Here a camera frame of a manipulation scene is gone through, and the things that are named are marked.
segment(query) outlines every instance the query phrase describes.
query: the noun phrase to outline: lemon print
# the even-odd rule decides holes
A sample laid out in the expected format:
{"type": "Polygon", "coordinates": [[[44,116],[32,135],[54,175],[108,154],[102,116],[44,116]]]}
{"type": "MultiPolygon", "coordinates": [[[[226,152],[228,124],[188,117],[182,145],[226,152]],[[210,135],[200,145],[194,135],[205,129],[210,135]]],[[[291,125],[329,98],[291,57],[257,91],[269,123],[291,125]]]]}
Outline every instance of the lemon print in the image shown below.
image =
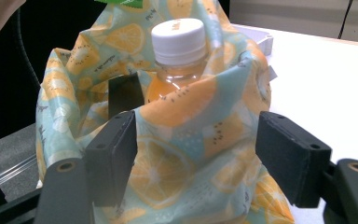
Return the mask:
{"type": "Polygon", "coordinates": [[[135,54],[144,47],[145,33],[140,25],[132,23],[114,30],[105,43],[115,49],[135,54]]]}
{"type": "Polygon", "coordinates": [[[100,105],[94,105],[92,108],[94,110],[95,114],[97,114],[99,117],[103,118],[104,120],[108,120],[108,104],[100,104],[100,105]]]}
{"type": "Polygon", "coordinates": [[[188,18],[191,13],[193,0],[168,0],[167,5],[174,19],[188,18]]]}
{"type": "Polygon", "coordinates": [[[93,128],[95,126],[95,120],[92,117],[86,116],[86,118],[83,121],[83,125],[81,127],[82,132],[86,132],[89,129],[93,128]]]}
{"type": "Polygon", "coordinates": [[[68,63],[68,60],[71,58],[71,50],[54,49],[54,52],[56,53],[58,59],[61,60],[59,67],[65,66],[68,63]]]}
{"type": "MultiPolygon", "coordinates": [[[[107,7],[110,7],[109,10],[113,10],[114,5],[109,5],[107,7]]],[[[113,24],[113,15],[109,15],[107,20],[104,22],[101,22],[101,23],[94,22],[94,24],[92,24],[89,31],[99,33],[106,29],[109,29],[112,26],[112,24],[113,24]]]]}
{"type": "Polygon", "coordinates": [[[258,47],[257,43],[255,43],[253,39],[247,39],[246,43],[246,49],[251,51],[252,55],[254,55],[261,63],[261,66],[268,67],[269,64],[267,62],[266,56],[264,55],[263,51],[261,51],[260,47],[258,47]]]}
{"type": "Polygon", "coordinates": [[[119,5],[118,7],[122,8],[124,11],[128,11],[128,12],[134,12],[134,13],[140,13],[140,12],[145,12],[148,9],[150,9],[150,0],[143,0],[142,1],[142,8],[138,8],[138,7],[129,7],[129,6],[125,6],[125,5],[119,5]]]}
{"type": "Polygon", "coordinates": [[[45,155],[43,154],[42,143],[39,138],[36,140],[36,160],[39,170],[39,178],[43,182],[46,173],[45,155]]]}
{"type": "Polygon", "coordinates": [[[127,224],[137,217],[142,217],[146,214],[146,211],[143,208],[126,209],[120,214],[114,213],[113,211],[116,211],[116,209],[103,208],[103,212],[106,214],[109,223],[111,224],[127,224]]]}
{"type": "Polygon", "coordinates": [[[222,9],[221,6],[219,6],[219,8],[218,8],[217,17],[219,18],[220,25],[221,25],[223,31],[228,32],[228,33],[237,33],[238,32],[238,30],[235,29],[231,25],[225,11],[222,9]]]}
{"type": "Polygon", "coordinates": [[[193,164],[180,149],[156,138],[138,138],[129,183],[143,202],[155,209],[172,205],[192,176],[193,164]]]}
{"type": "Polygon", "coordinates": [[[254,147],[248,145],[217,172],[212,182],[222,192],[234,192],[242,180],[245,179],[244,182],[247,186],[251,184],[249,180],[255,181],[260,165],[261,162],[255,155],[254,147]]]}
{"type": "Polygon", "coordinates": [[[209,58],[208,64],[205,69],[208,73],[219,74],[225,70],[224,65],[224,48],[219,47],[215,49],[209,58]]]}
{"type": "Polygon", "coordinates": [[[207,77],[142,106],[140,113],[155,125],[178,126],[199,115],[212,101],[215,92],[216,79],[207,77]]]}
{"type": "Polygon", "coordinates": [[[248,224],[246,221],[246,215],[240,215],[230,221],[226,221],[225,224],[248,224]]]}
{"type": "Polygon", "coordinates": [[[89,97],[86,91],[77,91],[76,100],[80,110],[84,109],[85,105],[89,105],[89,97]]]}
{"type": "Polygon", "coordinates": [[[240,223],[227,221],[234,216],[234,209],[229,203],[227,207],[219,212],[207,214],[199,217],[186,218],[182,221],[183,224],[210,224],[210,223],[240,223]]]}
{"type": "Polygon", "coordinates": [[[77,37],[66,68],[74,75],[80,74],[100,60],[99,51],[93,46],[85,35],[77,37]]]}
{"type": "Polygon", "coordinates": [[[271,102],[269,74],[266,72],[260,73],[260,71],[262,69],[253,68],[251,70],[242,94],[242,100],[246,106],[257,116],[260,114],[260,111],[269,110],[271,102]]]}
{"type": "Polygon", "coordinates": [[[117,75],[127,75],[128,71],[126,69],[126,64],[122,62],[117,62],[106,69],[104,69],[98,78],[102,81],[110,79],[111,77],[115,77],[117,75]]]}
{"type": "Polygon", "coordinates": [[[52,71],[48,73],[44,78],[42,88],[45,90],[46,96],[49,100],[57,96],[63,96],[75,101],[74,89],[71,80],[63,72],[52,71]]]}
{"type": "Polygon", "coordinates": [[[233,146],[240,140],[244,127],[238,113],[202,130],[205,157],[210,158],[219,151],[233,146]]]}
{"type": "Polygon", "coordinates": [[[202,4],[205,6],[208,15],[216,14],[216,4],[213,0],[202,0],[202,4]]]}
{"type": "Polygon", "coordinates": [[[266,210],[267,223],[294,223],[284,194],[267,171],[257,179],[252,207],[266,210]]]}
{"type": "Polygon", "coordinates": [[[152,63],[149,61],[140,60],[140,61],[134,62],[133,67],[136,69],[146,69],[146,68],[150,67],[151,64],[152,63]]]}
{"type": "Polygon", "coordinates": [[[235,45],[230,42],[225,41],[225,52],[224,52],[224,62],[225,66],[228,66],[232,60],[234,59],[237,51],[235,49],[235,45]]]}
{"type": "Polygon", "coordinates": [[[92,86],[92,79],[90,77],[82,77],[79,79],[79,83],[77,84],[77,87],[80,90],[86,90],[92,86]]]}
{"type": "Polygon", "coordinates": [[[46,64],[46,68],[59,68],[62,67],[62,62],[59,59],[48,59],[48,63],[46,64]]]}
{"type": "Polygon", "coordinates": [[[48,101],[48,97],[46,96],[46,91],[44,89],[40,89],[41,93],[40,93],[40,98],[43,101],[48,101]]]}
{"type": "Polygon", "coordinates": [[[107,101],[108,100],[108,87],[109,84],[107,81],[101,82],[100,84],[97,84],[95,86],[93,86],[90,89],[90,94],[91,94],[91,99],[92,102],[102,102],[102,101],[107,101]]]}

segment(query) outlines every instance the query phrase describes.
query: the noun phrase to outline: black cable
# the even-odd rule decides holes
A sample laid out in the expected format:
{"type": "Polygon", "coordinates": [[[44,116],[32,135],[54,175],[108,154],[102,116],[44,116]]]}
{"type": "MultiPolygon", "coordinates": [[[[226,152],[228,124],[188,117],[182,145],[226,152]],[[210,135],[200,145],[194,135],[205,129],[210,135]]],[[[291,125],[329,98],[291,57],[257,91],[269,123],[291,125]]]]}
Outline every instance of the black cable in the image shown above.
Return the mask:
{"type": "Polygon", "coordinates": [[[17,9],[13,17],[12,27],[13,27],[14,42],[16,44],[16,49],[19,51],[19,54],[22,57],[22,60],[24,61],[24,65],[28,70],[28,75],[30,76],[32,82],[34,83],[36,94],[38,94],[40,91],[40,82],[39,79],[37,78],[34,68],[32,67],[32,64],[28,58],[27,52],[22,42],[20,8],[17,9]]]}
{"type": "Polygon", "coordinates": [[[350,2],[348,3],[347,11],[345,12],[344,21],[342,22],[341,30],[339,31],[339,35],[338,35],[338,39],[340,39],[342,37],[342,33],[344,32],[345,21],[347,20],[348,13],[350,13],[352,2],[353,2],[353,0],[350,0],[350,2]]]}

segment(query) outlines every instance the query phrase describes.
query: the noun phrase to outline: patterned cloth bag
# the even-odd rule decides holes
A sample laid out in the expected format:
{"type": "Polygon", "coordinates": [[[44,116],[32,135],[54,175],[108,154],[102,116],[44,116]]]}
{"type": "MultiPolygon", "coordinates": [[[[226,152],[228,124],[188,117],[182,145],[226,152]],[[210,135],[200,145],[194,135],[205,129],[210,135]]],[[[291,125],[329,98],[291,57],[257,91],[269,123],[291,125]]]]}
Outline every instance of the patterned cloth bag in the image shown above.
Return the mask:
{"type": "Polygon", "coordinates": [[[137,73],[145,95],[156,78],[151,29],[178,18],[203,21],[206,68],[166,100],[134,109],[138,154],[123,203],[94,207],[96,222],[293,223],[255,155],[258,115],[270,104],[267,60],[217,0],[107,4],[72,50],[51,52],[36,109],[41,180],[52,163],[81,158],[108,121],[107,80],[137,73]]]}

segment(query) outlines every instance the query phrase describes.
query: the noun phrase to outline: orange slice print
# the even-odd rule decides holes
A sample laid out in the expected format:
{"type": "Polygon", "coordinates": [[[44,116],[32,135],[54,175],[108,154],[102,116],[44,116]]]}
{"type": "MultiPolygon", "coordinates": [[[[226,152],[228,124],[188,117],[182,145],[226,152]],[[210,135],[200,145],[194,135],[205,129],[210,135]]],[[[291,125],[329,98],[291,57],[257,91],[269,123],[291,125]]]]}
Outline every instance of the orange slice print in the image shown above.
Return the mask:
{"type": "Polygon", "coordinates": [[[66,68],[73,75],[78,75],[83,70],[96,64],[99,60],[99,51],[85,35],[80,34],[71,51],[66,68]]]}
{"type": "Polygon", "coordinates": [[[63,72],[52,71],[46,74],[42,88],[49,100],[58,96],[66,97],[72,101],[76,100],[71,80],[63,72]]]}
{"type": "Polygon", "coordinates": [[[216,79],[207,77],[142,106],[140,113],[150,123],[175,127],[200,114],[212,101],[215,92],[216,79]]]}
{"type": "Polygon", "coordinates": [[[39,170],[39,178],[43,182],[46,173],[46,163],[45,156],[43,154],[42,143],[39,138],[36,140],[36,159],[37,159],[37,168],[39,170]]]}
{"type": "Polygon", "coordinates": [[[257,43],[255,43],[253,39],[247,39],[246,43],[246,49],[251,51],[251,53],[257,58],[257,61],[260,62],[261,66],[268,67],[269,63],[267,62],[266,56],[263,51],[261,51],[260,47],[258,47],[257,43]]]}
{"type": "Polygon", "coordinates": [[[238,32],[238,30],[235,29],[231,25],[225,11],[222,9],[221,6],[219,6],[219,8],[217,10],[217,17],[219,18],[219,21],[220,21],[220,24],[222,25],[223,31],[228,32],[228,33],[237,33],[238,32]]]}
{"type": "Polygon", "coordinates": [[[269,75],[261,73],[261,69],[252,69],[246,80],[242,100],[255,115],[260,111],[268,111],[271,103],[271,88],[269,75]]]}
{"type": "Polygon", "coordinates": [[[257,179],[252,206],[263,207],[267,223],[294,223],[286,198],[267,171],[257,179]]]}
{"type": "Polygon", "coordinates": [[[167,5],[174,19],[188,18],[191,13],[193,0],[168,0],[167,5]]]}
{"type": "Polygon", "coordinates": [[[105,43],[115,49],[135,54],[142,50],[145,44],[145,33],[136,23],[114,30],[108,35],[105,43]]]}
{"type": "Polygon", "coordinates": [[[92,79],[90,77],[82,77],[78,80],[77,87],[79,90],[87,90],[92,86],[92,79]]]}
{"type": "Polygon", "coordinates": [[[124,210],[121,214],[113,212],[111,208],[103,208],[103,212],[107,215],[109,223],[111,224],[127,224],[137,217],[142,217],[146,214],[143,208],[131,208],[124,210]]]}
{"type": "Polygon", "coordinates": [[[98,75],[98,78],[102,81],[105,81],[107,79],[110,79],[111,77],[115,77],[118,75],[127,75],[128,71],[126,69],[126,64],[122,62],[114,63],[113,65],[107,67],[104,69],[100,75],[98,75]]]}
{"type": "Polygon", "coordinates": [[[214,49],[211,52],[207,66],[205,68],[206,73],[217,75],[225,71],[225,49],[223,46],[214,49]]]}
{"type": "Polygon", "coordinates": [[[199,217],[189,217],[182,221],[183,224],[199,224],[199,223],[238,223],[240,222],[233,222],[233,221],[227,221],[228,219],[232,218],[234,216],[234,208],[232,207],[231,203],[227,205],[227,207],[221,211],[201,215],[199,217]]]}
{"type": "Polygon", "coordinates": [[[241,181],[249,186],[256,180],[261,161],[255,155],[254,144],[238,148],[236,157],[226,164],[212,179],[213,184],[222,192],[235,191],[241,181]]]}
{"type": "Polygon", "coordinates": [[[128,11],[128,12],[141,13],[141,12],[146,12],[148,9],[150,9],[150,6],[151,6],[150,1],[151,0],[143,0],[142,1],[142,4],[143,4],[142,8],[129,7],[129,6],[125,6],[125,5],[119,5],[118,7],[122,8],[123,10],[128,11]]]}
{"type": "Polygon", "coordinates": [[[210,158],[223,149],[233,146],[244,133],[238,113],[202,130],[205,145],[205,157],[210,158]]]}
{"type": "Polygon", "coordinates": [[[212,0],[202,0],[208,15],[216,15],[216,4],[212,0]]]}
{"type": "Polygon", "coordinates": [[[235,49],[235,45],[230,42],[225,42],[225,53],[224,53],[224,62],[225,66],[229,66],[236,55],[237,51],[235,49]]]}
{"type": "Polygon", "coordinates": [[[155,209],[175,203],[193,176],[193,164],[180,149],[157,138],[139,137],[130,186],[155,209]]]}

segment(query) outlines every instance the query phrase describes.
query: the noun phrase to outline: white bottle cap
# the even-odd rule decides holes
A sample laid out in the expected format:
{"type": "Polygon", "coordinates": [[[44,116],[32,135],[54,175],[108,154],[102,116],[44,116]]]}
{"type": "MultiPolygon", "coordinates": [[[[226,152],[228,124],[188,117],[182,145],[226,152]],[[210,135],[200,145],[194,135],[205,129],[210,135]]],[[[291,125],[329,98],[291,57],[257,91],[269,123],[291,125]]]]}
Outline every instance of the white bottle cap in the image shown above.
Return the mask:
{"type": "Polygon", "coordinates": [[[165,65],[194,63],[206,55],[202,21],[179,19],[165,21],[152,30],[156,61],[165,65]]]}

